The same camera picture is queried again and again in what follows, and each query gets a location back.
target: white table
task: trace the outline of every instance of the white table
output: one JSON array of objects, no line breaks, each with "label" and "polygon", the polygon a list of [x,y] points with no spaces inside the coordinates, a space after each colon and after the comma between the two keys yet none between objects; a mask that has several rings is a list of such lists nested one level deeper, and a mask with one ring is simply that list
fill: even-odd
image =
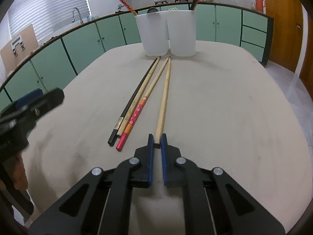
[{"label": "white table", "polygon": [[[153,60],[142,44],[106,52],[64,89],[64,104],[38,122],[23,159],[39,212],[93,167],[115,168],[155,134],[165,72],[123,151],[107,144]],[[225,169],[286,231],[312,198],[312,163],[300,125],[275,81],[242,48],[198,41],[195,56],[173,57],[164,132],[199,167]],[[184,234],[182,194],[164,187],[159,150],[152,188],[134,189],[129,234]]]}]

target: white plastic cup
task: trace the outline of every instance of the white plastic cup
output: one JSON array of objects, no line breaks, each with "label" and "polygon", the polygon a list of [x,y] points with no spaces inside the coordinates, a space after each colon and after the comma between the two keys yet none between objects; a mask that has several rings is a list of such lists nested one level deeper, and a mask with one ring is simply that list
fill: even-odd
[{"label": "white plastic cup", "polygon": [[194,56],[196,53],[196,12],[168,11],[167,27],[171,53],[174,56]]},{"label": "white plastic cup", "polygon": [[147,56],[163,56],[169,50],[166,14],[167,11],[159,11],[135,16]]}]

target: silver faucet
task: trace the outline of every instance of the silver faucet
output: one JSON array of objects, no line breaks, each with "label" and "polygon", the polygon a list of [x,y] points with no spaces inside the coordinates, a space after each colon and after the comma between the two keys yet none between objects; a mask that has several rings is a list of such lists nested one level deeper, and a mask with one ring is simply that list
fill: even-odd
[{"label": "silver faucet", "polygon": [[[74,19],[74,10],[77,9],[76,7],[73,8],[73,20],[72,20],[72,23],[75,22],[75,19]],[[78,12],[78,16],[79,16],[79,19],[80,19],[80,24],[82,25],[84,22],[83,20],[81,19],[81,15],[80,15],[80,12],[79,12],[79,9],[77,9],[77,12]]]}]

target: thermos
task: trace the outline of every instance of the thermos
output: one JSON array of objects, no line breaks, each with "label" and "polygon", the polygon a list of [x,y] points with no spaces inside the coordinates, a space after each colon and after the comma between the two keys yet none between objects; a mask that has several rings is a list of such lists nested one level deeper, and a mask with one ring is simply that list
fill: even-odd
[{"label": "thermos", "polygon": [[265,1],[255,0],[255,9],[264,13]]}]

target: white blind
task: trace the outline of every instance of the white blind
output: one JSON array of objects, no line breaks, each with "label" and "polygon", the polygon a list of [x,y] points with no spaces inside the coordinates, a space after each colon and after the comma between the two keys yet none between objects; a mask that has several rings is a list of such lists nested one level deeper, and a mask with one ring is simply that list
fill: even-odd
[{"label": "white blind", "polygon": [[[72,9],[77,7],[81,17],[89,15],[86,0],[15,0],[9,8],[9,28],[13,37],[33,24],[37,40],[72,23]],[[75,21],[79,20],[75,10]]]}]

